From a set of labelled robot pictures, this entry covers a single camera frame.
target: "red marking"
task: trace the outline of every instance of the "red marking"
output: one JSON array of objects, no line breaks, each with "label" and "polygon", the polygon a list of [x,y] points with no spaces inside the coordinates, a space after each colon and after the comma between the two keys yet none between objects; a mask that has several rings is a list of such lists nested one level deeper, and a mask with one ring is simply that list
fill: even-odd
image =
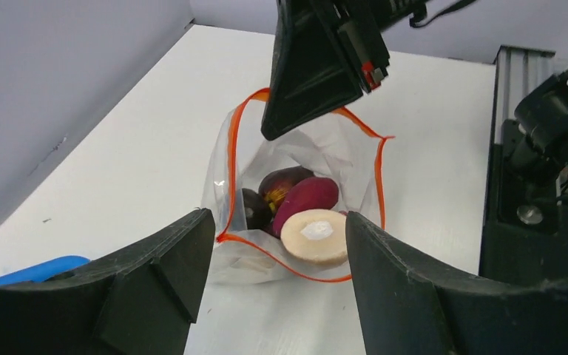
[{"label": "red marking", "polygon": [[364,63],[362,67],[360,67],[360,69],[362,70],[362,74],[365,76],[365,80],[367,81],[367,84],[369,84],[369,87],[371,87],[372,90],[377,89],[380,86],[380,83],[376,83],[376,81],[373,79],[373,76],[371,75],[373,70],[376,69],[373,67],[373,64],[368,61]]}]

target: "white sticker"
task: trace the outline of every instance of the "white sticker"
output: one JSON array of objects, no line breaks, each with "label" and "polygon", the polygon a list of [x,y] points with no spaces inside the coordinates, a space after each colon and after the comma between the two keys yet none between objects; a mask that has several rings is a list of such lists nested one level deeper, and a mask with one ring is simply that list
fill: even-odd
[{"label": "white sticker", "polygon": [[309,223],[304,229],[302,229],[301,234],[309,240],[321,240],[325,239],[334,233],[332,225],[327,220],[320,220],[318,222]]}]

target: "blue object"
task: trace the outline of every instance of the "blue object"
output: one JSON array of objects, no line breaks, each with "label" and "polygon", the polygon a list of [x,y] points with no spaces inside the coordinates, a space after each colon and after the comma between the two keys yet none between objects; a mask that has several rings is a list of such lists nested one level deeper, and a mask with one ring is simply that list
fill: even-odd
[{"label": "blue object", "polygon": [[34,283],[41,283],[57,274],[65,271],[73,270],[79,266],[85,265],[90,262],[85,257],[67,256],[59,257],[57,259],[45,261],[29,268],[24,268],[15,271],[12,274],[7,274],[0,277],[0,286],[12,285],[13,283],[24,283],[32,281]]}]

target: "plastic bag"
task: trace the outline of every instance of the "plastic bag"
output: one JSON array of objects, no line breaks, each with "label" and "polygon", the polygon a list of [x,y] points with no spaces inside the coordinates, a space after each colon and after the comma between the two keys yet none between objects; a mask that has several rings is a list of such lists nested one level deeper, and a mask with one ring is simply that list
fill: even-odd
[{"label": "plastic bag", "polygon": [[316,266],[292,257],[278,239],[247,230],[242,188],[257,191],[270,172],[304,166],[339,187],[336,211],[356,211],[385,227],[382,149],[387,139],[341,108],[267,141],[260,124],[268,89],[228,114],[210,157],[202,206],[212,210],[216,242],[208,281],[262,283],[296,274],[310,280],[349,280],[349,264]]}]

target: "gray wall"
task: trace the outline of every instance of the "gray wall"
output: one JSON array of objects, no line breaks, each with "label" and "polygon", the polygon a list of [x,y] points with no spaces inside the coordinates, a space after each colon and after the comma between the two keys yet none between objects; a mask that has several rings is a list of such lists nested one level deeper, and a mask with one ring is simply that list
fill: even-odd
[{"label": "gray wall", "polygon": [[0,222],[191,20],[189,0],[0,0]]},{"label": "gray wall", "polygon": [[[456,0],[433,0],[434,14]],[[191,0],[195,22],[274,33],[276,0]],[[501,44],[555,50],[568,59],[568,0],[479,0],[414,30],[407,21],[383,35],[389,50],[491,63]]]}]

